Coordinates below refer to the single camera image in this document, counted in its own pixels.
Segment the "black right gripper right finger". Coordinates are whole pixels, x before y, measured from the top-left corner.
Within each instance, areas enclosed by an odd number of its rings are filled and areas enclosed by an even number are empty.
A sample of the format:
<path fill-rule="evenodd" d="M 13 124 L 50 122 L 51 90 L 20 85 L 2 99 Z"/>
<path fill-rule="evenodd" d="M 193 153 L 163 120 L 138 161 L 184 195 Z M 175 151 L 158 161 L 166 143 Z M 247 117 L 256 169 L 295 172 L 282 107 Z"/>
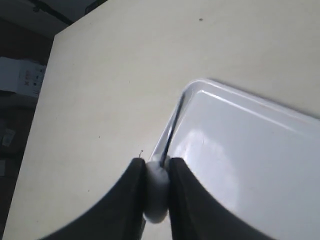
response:
<path fill-rule="evenodd" d="M 174 240 L 268 240 L 224 208 L 197 180 L 182 158 L 168 162 L 168 210 Z"/>

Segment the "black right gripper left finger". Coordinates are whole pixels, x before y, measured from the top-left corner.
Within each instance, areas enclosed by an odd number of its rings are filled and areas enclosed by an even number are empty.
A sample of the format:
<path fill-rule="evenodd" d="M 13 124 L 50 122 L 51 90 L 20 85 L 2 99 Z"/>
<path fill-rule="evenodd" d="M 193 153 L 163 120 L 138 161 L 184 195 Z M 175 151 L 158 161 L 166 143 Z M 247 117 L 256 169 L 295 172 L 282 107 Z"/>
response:
<path fill-rule="evenodd" d="M 146 163 L 131 160 L 110 191 L 76 220 L 44 240 L 139 240 L 144 229 Z"/>

